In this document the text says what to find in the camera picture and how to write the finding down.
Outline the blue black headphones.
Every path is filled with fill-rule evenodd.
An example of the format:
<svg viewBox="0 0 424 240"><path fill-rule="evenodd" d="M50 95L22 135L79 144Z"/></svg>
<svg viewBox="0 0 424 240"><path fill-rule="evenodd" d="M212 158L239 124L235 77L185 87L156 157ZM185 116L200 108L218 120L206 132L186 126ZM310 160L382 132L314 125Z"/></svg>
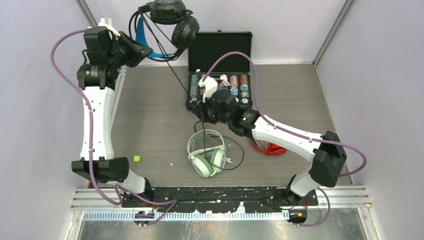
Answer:
<svg viewBox="0 0 424 240"><path fill-rule="evenodd" d="M128 30L131 24L136 32L144 32L147 25L144 14L150 13L149 19L156 25L175 25L172 36L169 39L176 48L175 53L152 52L148 58L155 62L168 62L178 59L182 53L194 42L200 25L197 19L192 16L193 12L186 8L181 0L153 0L140 6L130 17Z"/></svg>

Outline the mint green headphones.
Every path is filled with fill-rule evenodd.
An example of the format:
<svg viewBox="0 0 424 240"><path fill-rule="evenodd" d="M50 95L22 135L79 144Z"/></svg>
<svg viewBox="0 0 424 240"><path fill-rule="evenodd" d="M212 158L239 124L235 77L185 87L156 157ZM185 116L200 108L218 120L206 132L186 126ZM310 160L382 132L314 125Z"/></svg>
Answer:
<svg viewBox="0 0 424 240"><path fill-rule="evenodd" d="M195 149L196 144L211 141L214 146ZM224 170L227 162L223 136L212 129L200 130L193 134L187 143L188 160L202 178L209 178Z"/></svg>

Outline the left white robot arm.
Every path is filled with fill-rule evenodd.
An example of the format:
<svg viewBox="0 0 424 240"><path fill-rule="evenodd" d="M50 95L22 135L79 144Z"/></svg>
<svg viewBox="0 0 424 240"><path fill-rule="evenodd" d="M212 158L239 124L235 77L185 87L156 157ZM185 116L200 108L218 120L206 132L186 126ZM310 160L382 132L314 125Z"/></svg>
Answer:
<svg viewBox="0 0 424 240"><path fill-rule="evenodd" d="M116 100L116 80L123 66L135 67L152 49L132 41L122 31L101 25L83 32L86 48L78 69L77 89L83 98L84 131L80 157L71 170L98 183L119 184L134 192L141 207L153 202L149 181L130 170L126 157L116 157L111 138L112 113Z"/></svg>

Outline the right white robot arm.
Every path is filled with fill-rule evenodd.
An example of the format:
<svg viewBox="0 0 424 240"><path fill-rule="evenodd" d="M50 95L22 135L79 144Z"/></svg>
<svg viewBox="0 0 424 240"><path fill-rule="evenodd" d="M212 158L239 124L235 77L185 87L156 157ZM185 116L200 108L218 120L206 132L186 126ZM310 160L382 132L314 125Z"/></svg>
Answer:
<svg viewBox="0 0 424 240"><path fill-rule="evenodd" d="M199 100L191 112L206 123L227 125L237 136L276 144L308 160L310 167L294 175L286 187L285 198L291 205L299 205L317 187L334 187L347 159L336 133L312 133L284 125L258 110L241 107L224 90Z"/></svg>

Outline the red headphones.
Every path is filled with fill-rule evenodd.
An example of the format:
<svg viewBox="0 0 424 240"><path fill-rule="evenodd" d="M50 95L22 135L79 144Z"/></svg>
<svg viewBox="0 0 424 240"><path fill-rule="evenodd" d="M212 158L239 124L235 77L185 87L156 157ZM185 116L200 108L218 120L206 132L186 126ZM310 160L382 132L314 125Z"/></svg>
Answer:
<svg viewBox="0 0 424 240"><path fill-rule="evenodd" d="M270 142L268 143L267 147L265 147L261 142L259 142L258 144L253 139L250 139L250 142L257 151L267 156L280 156L280 155L286 154L288 151L286 148L283 148L279 145L276 145Z"/></svg>

